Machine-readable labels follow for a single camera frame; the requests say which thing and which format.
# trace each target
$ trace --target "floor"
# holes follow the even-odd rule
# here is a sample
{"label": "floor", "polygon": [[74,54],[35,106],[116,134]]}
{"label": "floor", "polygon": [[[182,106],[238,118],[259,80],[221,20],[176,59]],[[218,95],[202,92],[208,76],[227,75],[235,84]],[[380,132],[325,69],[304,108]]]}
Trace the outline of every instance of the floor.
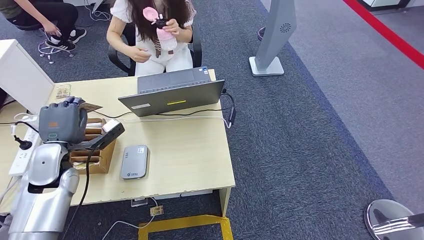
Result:
{"label": "floor", "polygon": [[373,13],[377,19],[424,54],[424,6]]}
{"label": "floor", "polygon": [[[423,70],[343,1],[296,0],[298,26],[278,55],[286,73],[254,78],[247,59],[266,24],[270,2],[263,3],[194,1],[203,64],[227,80],[236,99],[236,124],[227,131],[236,181],[228,209],[234,239],[370,240],[363,210],[371,201],[396,199],[424,212]],[[79,25],[93,25],[74,58],[62,54],[48,64],[34,49],[41,37],[3,19],[0,39],[17,38],[55,82],[122,76],[107,60],[107,22],[79,12]],[[217,192],[159,204],[165,214],[157,220],[220,212]],[[83,206],[67,239],[101,239],[116,220],[149,220],[146,207],[129,205]],[[135,240],[137,231],[117,226],[108,239]],[[216,240],[220,233],[206,226],[149,239]]]}
{"label": "floor", "polygon": [[[271,1],[262,2],[269,9]],[[393,197],[424,212],[424,71],[342,0],[295,3],[298,26],[290,44]],[[401,37],[419,49],[422,8],[410,11],[377,17],[414,28],[410,38],[406,30]]]}

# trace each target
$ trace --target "woman's hand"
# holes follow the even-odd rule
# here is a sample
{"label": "woman's hand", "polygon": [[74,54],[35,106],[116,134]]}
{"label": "woman's hand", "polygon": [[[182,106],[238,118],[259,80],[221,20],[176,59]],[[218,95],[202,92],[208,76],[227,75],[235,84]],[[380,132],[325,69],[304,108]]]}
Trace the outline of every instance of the woman's hand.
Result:
{"label": "woman's hand", "polygon": [[174,36],[177,36],[180,34],[181,28],[177,20],[172,18],[171,20],[166,22],[166,26],[163,27],[163,30],[165,30],[168,33],[171,33]]}
{"label": "woman's hand", "polygon": [[54,25],[51,21],[47,21],[46,23],[42,24],[42,27],[44,28],[44,32],[46,32],[49,35],[55,35],[55,36],[62,36],[61,31],[59,28]]}
{"label": "woman's hand", "polygon": [[136,46],[128,46],[123,53],[137,63],[145,63],[151,56],[150,53],[147,53],[147,49]]}

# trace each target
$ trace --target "power strip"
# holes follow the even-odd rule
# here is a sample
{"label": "power strip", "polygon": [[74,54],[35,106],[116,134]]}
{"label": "power strip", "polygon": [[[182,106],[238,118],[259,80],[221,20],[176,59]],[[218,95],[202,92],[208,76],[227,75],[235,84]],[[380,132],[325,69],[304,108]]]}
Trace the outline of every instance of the power strip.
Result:
{"label": "power strip", "polygon": [[14,158],[13,164],[9,170],[10,176],[24,175],[25,171],[27,170],[28,163],[31,160],[31,156],[33,155],[34,149],[36,149],[36,147],[38,147],[41,143],[39,134],[31,128],[28,128],[23,140],[30,141],[32,146],[27,150],[22,150],[19,148],[16,157]]}

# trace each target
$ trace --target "yellow tape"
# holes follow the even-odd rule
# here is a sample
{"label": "yellow tape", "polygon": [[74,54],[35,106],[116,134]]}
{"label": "yellow tape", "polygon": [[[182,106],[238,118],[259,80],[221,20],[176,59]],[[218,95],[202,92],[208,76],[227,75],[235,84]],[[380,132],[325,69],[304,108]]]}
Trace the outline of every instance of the yellow tape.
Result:
{"label": "yellow tape", "polygon": [[213,215],[188,216],[162,221],[153,221],[145,228],[138,230],[138,240],[148,240],[149,233],[163,232],[176,229],[185,229],[190,227],[199,227],[205,225],[220,224],[222,239],[233,240],[230,220],[226,217]]}
{"label": "yellow tape", "polygon": [[174,105],[174,104],[182,104],[187,102],[186,100],[179,100],[179,101],[170,101],[166,105]]}

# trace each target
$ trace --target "white blouse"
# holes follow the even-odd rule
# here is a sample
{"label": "white blouse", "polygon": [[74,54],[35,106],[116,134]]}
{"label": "white blouse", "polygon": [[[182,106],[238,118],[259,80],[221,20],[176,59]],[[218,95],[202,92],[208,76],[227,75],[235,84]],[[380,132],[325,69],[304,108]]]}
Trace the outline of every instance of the white blouse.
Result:
{"label": "white blouse", "polygon": [[[159,6],[163,5],[163,1],[162,0],[154,0],[154,1],[155,1],[157,8],[162,9]],[[190,0],[185,0],[185,4],[187,5],[187,8],[189,10],[189,17],[188,17],[187,22],[185,22],[183,26],[188,27],[188,26],[193,25],[193,19],[194,19],[197,12],[196,12],[196,10],[195,10],[195,8],[194,8],[194,6],[193,6],[193,4]],[[116,0],[115,4],[110,9],[110,13],[114,17],[119,18],[120,20],[122,20],[123,22],[125,22],[127,24],[132,22],[131,5],[129,4],[129,2],[127,0]],[[137,47],[146,48],[146,49],[149,50],[149,52],[152,51],[152,53],[156,52],[155,45],[150,39],[145,39],[145,41],[142,41],[137,28],[135,29],[135,34],[136,34],[135,41],[136,41]],[[181,50],[185,46],[187,46],[187,43],[178,42],[177,47],[174,50],[174,52]]]}

